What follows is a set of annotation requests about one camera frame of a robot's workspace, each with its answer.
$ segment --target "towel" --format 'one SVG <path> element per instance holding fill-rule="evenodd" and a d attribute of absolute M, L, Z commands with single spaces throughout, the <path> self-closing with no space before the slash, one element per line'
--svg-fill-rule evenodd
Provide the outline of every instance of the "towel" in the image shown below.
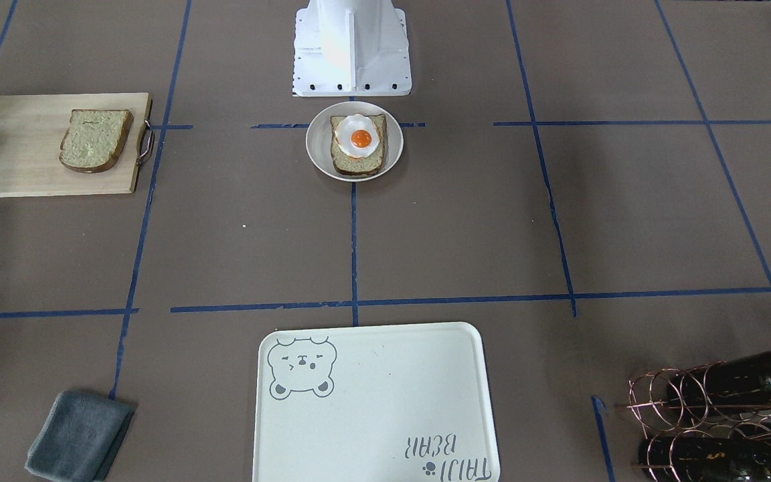
<path fill-rule="evenodd" d="M 104 480 L 133 412 L 132 406 L 93 394 L 58 394 L 28 449 L 25 470 L 54 482 Z"/>

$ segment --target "white plastic bracket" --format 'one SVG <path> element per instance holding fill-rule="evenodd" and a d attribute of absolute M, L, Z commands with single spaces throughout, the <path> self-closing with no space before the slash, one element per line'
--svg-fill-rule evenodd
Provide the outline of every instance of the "white plastic bracket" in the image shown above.
<path fill-rule="evenodd" d="M 406 13 L 392 0 L 309 0 L 296 13 L 293 94 L 407 95 Z"/>

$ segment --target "toast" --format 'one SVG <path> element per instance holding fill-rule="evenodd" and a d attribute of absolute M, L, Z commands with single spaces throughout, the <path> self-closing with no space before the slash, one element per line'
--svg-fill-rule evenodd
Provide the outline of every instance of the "toast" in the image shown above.
<path fill-rule="evenodd" d="M 335 131 L 337 125 L 347 118 L 347 116 L 331 116 L 331 158 L 333 158 L 333 165 L 335 171 L 346 176 L 372 176 L 379 173 L 379 169 L 383 167 L 383 162 L 386 160 L 386 144 L 388 144 L 388 132 L 386 131 L 386 116 L 385 114 L 377 114 L 376 116 L 366 116 L 373 122 L 373 127 L 377 129 L 377 135 L 379 135 L 379 145 L 370 156 L 360 159 L 353 159 L 346 155 L 337 145 L 337 139 L 335 138 Z"/>
<path fill-rule="evenodd" d="M 58 161 L 77 173 L 103 173 L 115 167 L 133 124 L 129 110 L 74 109 Z"/>

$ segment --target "metal handle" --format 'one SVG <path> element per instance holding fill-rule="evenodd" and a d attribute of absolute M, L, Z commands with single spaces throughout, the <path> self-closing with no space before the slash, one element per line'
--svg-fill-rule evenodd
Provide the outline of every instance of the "metal handle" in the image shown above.
<path fill-rule="evenodd" d="M 147 147 L 145 147 L 145 150 L 141 151 L 140 155 L 138 156 L 138 159 L 135 159 L 135 165 L 144 164 L 145 159 L 147 159 L 147 157 L 150 156 L 151 153 L 153 152 L 153 141 L 156 138 L 156 134 L 154 134 L 153 128 L 151 127 L 151 123 L 147 122 L 147 119 L 145 119 L 145 128 L 147 132 L 150 132 L 150 134 L 147 137 Z M 145 143 L 145 135 L 144 133 L 142 133 L 140 145 L 143 145 L 144 143 Z"/>

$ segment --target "egg yolk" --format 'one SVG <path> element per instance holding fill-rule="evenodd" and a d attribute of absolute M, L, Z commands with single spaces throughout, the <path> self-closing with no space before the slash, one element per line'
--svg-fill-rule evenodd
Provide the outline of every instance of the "egg yolk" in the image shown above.
<path fill-rule="evenodd" d="M 367 147 L 371 144 L 371 135 L 367 131 L 359 129 L 349 137 L 349 141 L 356 147 Z"/>

